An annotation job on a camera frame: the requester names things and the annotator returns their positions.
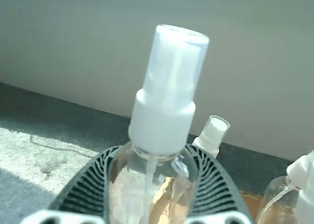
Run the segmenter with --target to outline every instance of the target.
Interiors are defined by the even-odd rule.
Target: white plastic piece
[[[194,92],[209,38],[159,25],[143,87],[137,92],[129,137],[137,149],[157,156],[180,152],[195,112]]]
[[[184,224],[252,224],[243,213],[237,211],[187,218]]]
[[[295,217],[299,224],[314,223],[314,163],[309,168],[306,186],[299,192],[295,207]]]
[[[219,146],[229,129],[229,122],[222,117],[211,115],[192,145],[200,147],[216,158],[219,153]]]
[[[21,224],[105,224],[101,217],[54,210],[41,210],[22,220]]]
[[[291,185],[300,189],[305,188],[310,164],[314,162],[314,150],[303,155],[287,167],[287,176]]]

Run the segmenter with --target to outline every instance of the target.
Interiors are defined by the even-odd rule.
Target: gray carpet
[[[128,125],[125,117],[0,84],[0,223],[46,208],[90,157],[128,141]],[[258,195],[290,163],[227,144],[218,160],[241,190]]]

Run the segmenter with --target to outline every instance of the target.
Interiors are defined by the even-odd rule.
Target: bottle shoulder
[[[141,156],[138,151],[136,151],[131,142],[123,145],[119,151],[114,156],[111,165],[110,173],[117,173],[122,170],[123,167],[128,167],[128,169],[137,171],[139,173],[146,173],[147,163],[150,159],[146,159],[146,156]],[[175,156],[169,156],[169,158],[157,158],[156,172],[163,174],[166,177],[179,177],[185,176],[189,180],[196,180],[198,169],[194,158],[190,152],[184,148],[179,154]]]

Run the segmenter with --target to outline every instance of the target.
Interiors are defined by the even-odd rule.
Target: cardboard box
[[[153,207],[150,208],[149,224],[168,223],[168,214],[171,199],[171,189],[173,180],[167,178],[165,183],[159,189],[153,200]],[[241,192],[242,198],[248,207],[253,219],[256,218],[262,197]],[[186,207],[179,207],[183,213],[187,213]]]

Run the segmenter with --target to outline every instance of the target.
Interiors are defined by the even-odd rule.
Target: clear plastic bottle
[[[256,224],[294,224],[294,209],[300,189],[288,176],[277,177],[266,188]]]
[[[314,152],[301,156],[288,166],[287,176],[273,179],[265,190],[256,224],[297,224],[295,207],[299,192],[306,186]]]
[[[196,164],[184,147],[208,43],[201,33],[157,26],[135,98],[130,142],[109,168],[110,224],[184,223],[197,180]]]
[[[111,224],[184,222],[197,181],[197,168],[193,158],[185,149],[179,156],[147,156],[148,154],[134,149],[129,142],[112,161],[115,169],[111,169],[109,174]],[[162,191],[167,193],[164,196],[167,201],[154,200],[154,196],[167,181],[171,184]],[[162,208],[158,213],[154,211],[156,204]]]

